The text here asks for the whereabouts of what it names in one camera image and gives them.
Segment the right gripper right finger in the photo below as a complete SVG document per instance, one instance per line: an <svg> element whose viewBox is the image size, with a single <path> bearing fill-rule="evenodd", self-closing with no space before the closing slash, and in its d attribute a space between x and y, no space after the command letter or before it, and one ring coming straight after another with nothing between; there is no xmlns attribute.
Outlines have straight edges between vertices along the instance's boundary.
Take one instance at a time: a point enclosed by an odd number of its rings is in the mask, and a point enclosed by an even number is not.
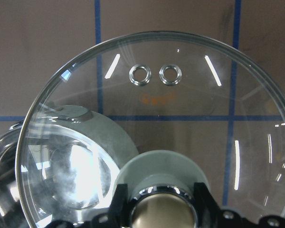
<svg viewBox="0 0 285 228"><path fill-rule="evenodd" d="M198 217L199 228L216 228L220 207L203 182L194 183L194 208Z"/></svg>

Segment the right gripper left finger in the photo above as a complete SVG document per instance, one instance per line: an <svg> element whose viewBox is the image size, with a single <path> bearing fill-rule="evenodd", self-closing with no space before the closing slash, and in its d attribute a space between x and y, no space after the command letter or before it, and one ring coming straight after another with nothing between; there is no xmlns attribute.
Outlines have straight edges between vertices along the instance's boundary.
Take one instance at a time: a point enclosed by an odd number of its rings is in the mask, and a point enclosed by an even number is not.
<svg viewBox="0 0 285 228"><path fill-rule="evenodd" d="M131 226L133 202L128 194L128 184L117 184L108 211L108 222L111 228Z"/></svg>

